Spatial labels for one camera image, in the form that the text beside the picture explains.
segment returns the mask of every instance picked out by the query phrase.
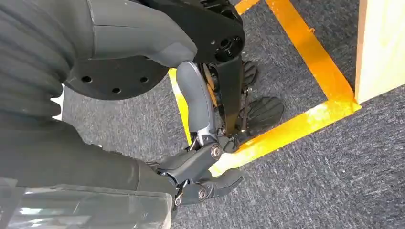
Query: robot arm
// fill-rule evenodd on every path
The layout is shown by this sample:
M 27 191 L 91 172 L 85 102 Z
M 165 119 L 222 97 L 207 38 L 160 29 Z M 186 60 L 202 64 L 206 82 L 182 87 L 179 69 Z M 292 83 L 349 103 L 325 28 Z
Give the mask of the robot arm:
M 193 169 L 195 156 L 163 163 L 158 174 L 137 159 L 85 144 L 74 127 L 52 119 L 60 107 L 50 98 L 61 94 L 79 59 L 143 55 L 168 67 L 192 61 L 194 43 L 167 15 L 127 0 L 4 0 L 0 29 L 0 177 L 16 179 L 18 187 L 72 184 L 164 192 L 176 199 L 183 193 L 179 185 L 192 181 L 215 196 L 217 185 L 201 178 L 217 156 L 180 181 L 176 174 Z M 213 135 L 205 127 L 196 134 Z M 211 155 L 208 142 L 200 143 L 197 152 Z M 210 143 L 217 146 L 215 137 Z

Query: circular hole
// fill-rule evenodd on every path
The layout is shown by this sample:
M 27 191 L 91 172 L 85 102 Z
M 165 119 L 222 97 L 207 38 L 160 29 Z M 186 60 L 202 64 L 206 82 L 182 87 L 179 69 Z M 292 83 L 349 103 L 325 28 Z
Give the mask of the circular hole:
M 91 82 L 93 81 L 93 79 L 92 79 L 90 76 L 84 76 L 84 77 L 82 78 L 82 81 L 83 81 L 84 83 L 91 83 Z
M 118 93 L 120 93 L 121 92 L 121 89 L 119 89 L 119 88 L 113 88 L 113 93 L 115 93 L 115 94 L 118 94 Z
M 149 79 L 147 77 L 142 77 L 142 78 L 139 79 L 139 81 L 141 83 L 147 83 L 149 81 Z
M 222 49 L 226 48 L 230 44 L 229 39 L 223 39 L 219 44 Z

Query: black disc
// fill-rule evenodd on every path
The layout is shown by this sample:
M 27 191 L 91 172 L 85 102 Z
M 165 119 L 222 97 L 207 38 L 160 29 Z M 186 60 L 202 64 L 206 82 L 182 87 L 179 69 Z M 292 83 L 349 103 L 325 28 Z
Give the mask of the black disc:
M 64 84 L 95 99 L 128 99 L 152 89 L 168 69 L 143 56 L 82 61 L 75 65 Z

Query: yellow tape line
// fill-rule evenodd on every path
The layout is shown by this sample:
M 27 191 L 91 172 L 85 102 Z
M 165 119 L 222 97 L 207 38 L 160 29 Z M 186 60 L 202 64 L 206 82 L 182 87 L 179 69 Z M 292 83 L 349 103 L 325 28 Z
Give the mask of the yellow tape line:
M 191 137 L 189 131 L 189 109 L 187 106 L 186 99 L 180 91 L 179 86 L 176 81 L 176 69 L 169 69 L 169 78 L 171 82 L 171 87 L 173 88 L 174 97 L 176 97 L 177 106 L 180 111 L 181 121 L 183 122 L 184 132 L 186 133 L 187 142 L 191 145 Z
M 236 11 L 238 11 L 239 15 L 242 15 L 260 0 L 241 0 L 236 6 Z
M 236 5 L 236 9 L 239 13 L 243 13 L 256 3 L 258 3 L 258 0 L 243 0 Z M 266 0 L 266 3 L 286 31 L 329 100 L 243 144 L 237 152 L 223 155 L 210 168 L 211 173 L 215 177 L 230 168 L 245 165 L 337 122 L 361 108 L 354 100 L 353 91 L 339 68 L 314 36 L 314 30 L 307 26 L 290 1 Z M 186 130 L 187 139 L 190 143 L 187 104 L 178 89 L 175 71 L 169 71 L 169 76 L 184 129 Z
M 286 31 L 326 97 L 329 100 L 352 100 L 354 93 L 350 85 L 291 2 L 289 0 L 266 0 L 266 3 Z

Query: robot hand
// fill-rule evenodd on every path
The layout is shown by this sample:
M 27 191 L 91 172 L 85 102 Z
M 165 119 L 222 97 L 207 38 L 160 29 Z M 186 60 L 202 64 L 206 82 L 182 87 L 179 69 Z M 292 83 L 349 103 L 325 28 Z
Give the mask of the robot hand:
M 192 145 L 165 160 L 157 171 L 173 179 L 177 188 L 175 205 L 200 203 L 228 194 L 242 181 L 238 169 L 213 178 L 209 168 L 220 159 L 228 141 L 219 140 L 215 129 L 213 104 L 200 71 L 193 62 L 183 62 L 176 72 L 177 83 L 189 110 Z

